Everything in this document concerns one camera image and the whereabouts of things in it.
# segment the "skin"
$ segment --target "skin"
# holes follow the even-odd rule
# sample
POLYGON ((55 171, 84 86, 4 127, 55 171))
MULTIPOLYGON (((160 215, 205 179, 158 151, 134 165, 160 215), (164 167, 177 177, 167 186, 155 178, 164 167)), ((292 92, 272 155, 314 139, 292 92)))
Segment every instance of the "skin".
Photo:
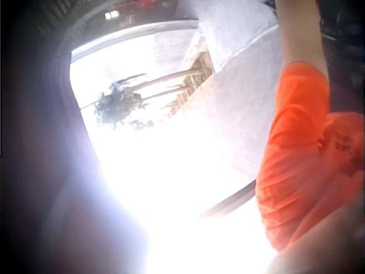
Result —
POLYGON ((315 0, 276 0, 283 44, 283 67, 305 62, 329 78, 315 0))

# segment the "orange sleeve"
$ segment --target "orange sleeve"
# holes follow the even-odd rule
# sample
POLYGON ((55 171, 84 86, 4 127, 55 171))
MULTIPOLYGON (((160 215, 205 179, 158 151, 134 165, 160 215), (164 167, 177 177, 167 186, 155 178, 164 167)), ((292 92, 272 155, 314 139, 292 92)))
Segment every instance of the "orange sleeve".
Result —
POLYGON ((329 83, 321 72, 305 63, 283 69, 256 185, 266 236, 277 250, 288 245, 323 187, 313 173, 328 110, 329 83))

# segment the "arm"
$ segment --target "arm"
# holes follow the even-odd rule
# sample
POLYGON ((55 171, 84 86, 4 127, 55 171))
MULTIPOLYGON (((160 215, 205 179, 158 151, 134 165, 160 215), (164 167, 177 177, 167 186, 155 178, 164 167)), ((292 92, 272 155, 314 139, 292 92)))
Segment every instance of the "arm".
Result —
POLYGON ((305 62, 328 79, 320 16, 315 0, 276 0, 283 43, 283 66, 305 62))
POLYGON ((266 236, 284 249, 326 182, 319 155, 329 82, 314 0, 277 0, 283 71, 256 184, 266 236))

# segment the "orange shirt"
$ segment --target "orange shirt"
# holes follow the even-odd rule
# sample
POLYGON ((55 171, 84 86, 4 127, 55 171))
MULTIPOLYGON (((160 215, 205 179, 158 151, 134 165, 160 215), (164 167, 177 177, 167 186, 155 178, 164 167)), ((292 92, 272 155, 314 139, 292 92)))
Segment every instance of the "orange shirt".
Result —
POLYGON ((282 250, 350 201, 364 183, 364 116, 329 113, 313 66, 284 68, 256 197, 266 236, 282 250))

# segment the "tree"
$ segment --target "tree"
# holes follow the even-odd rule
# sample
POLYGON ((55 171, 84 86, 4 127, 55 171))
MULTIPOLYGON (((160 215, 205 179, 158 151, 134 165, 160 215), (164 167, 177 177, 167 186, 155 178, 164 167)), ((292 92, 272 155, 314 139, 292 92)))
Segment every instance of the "tree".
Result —
MULTIPOLYGON (((111 85, 111 93, 109 95, 105 95, 105 93, 101 93, 100 98, 98 101, 89 104, 88 106, 95 106, 95 115, 98 124, 110 124, 114 128, 116 128, 117 124, 125 124, 128 123, 136 128, 142 128, 143 123, 140 121, 128 121, 126 119, 130 116, 132 111, 135 111, 139 108, 143 108, 148 105, 146 101, 158 98, 161 96, 166 96, 169 94, 174 94, 178 92, 183 92, 187 90, 189 87, 178 87, 173 90, 167 90, 161 92, 156 95, 152 95, 150 97, 142 99, 141 95, 137 93, 137 91, 152 86, 157 83, 165 82, 171 79, 176 79, 184 76, 189 75, 196 75, 201 73, 199 70, 187 70, 187 71, 180 71, 174 74, 166 75, 164 77, 144 82, 142 84, 138 84, 133 87, 128 86, 121 86, 120 84, 123 81, 118 81, 115 84, 111 85)), ((152 121, 148 122, 146 126, 150 127, 152 125, 152 121)))

